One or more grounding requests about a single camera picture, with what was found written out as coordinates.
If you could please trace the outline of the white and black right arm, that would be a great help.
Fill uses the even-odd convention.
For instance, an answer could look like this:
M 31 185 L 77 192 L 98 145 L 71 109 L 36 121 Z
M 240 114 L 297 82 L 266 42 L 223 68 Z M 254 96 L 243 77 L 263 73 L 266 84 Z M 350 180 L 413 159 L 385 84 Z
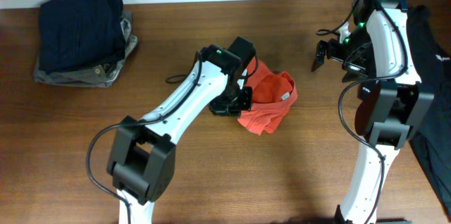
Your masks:
M 359 143 L 352 181 L 334 223 L 376 223 L 381 192 L 400 149 L 414 136 L 434 93 L 414 66 L 406 0 L 354 0 L 346 19 L 321 40 L 311 67 L 342 65 L 347 84 L 338 98 L 344 129 Z

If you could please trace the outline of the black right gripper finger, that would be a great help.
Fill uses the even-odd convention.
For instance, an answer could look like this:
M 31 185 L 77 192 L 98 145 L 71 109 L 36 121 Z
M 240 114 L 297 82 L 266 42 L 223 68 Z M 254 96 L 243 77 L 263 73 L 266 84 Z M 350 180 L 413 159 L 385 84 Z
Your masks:
M 342 83 L 355 82 L 355 81 L 365 80 L 365 79 L 366 79 L 365 74 L 346 72 L 346 74 L 342 78 Z
M 316 45 L 316 53 L 313 64 L 311 66 L 311 72 L 319 69 L 324 64 L 324 59 L 328 51 L 328 43 L 326 41 L 319 41 Z

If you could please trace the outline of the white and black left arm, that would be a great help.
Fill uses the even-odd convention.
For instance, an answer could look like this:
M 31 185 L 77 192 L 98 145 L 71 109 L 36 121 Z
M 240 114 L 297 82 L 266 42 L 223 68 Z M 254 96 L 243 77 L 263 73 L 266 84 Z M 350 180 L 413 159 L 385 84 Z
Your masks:
M 252 88 L 244 83 L 256 54 L 243 37 L 227 49 L 204 47 L 190 74 L 161 105 L 139 120 L 121 121 L 106 166 L 122 199 L 120 223 L 152 221 L 154 204 L 175 172 L 176 145 L 205 107 L 216 116 L 236 117 L 251 109 Z

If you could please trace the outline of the orange t-shirt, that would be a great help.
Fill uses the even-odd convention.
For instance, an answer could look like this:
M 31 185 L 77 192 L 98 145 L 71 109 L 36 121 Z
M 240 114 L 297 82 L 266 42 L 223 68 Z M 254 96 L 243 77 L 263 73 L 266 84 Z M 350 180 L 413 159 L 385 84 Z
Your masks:
M 256 135 L 272 134 L 298 98 L 295 81 L 286 71 L 270 70 L 259 58 L 253 58 L 247 69 L 253 73 L 245 84 L 252 88 L 252 105 L 237 121 Z

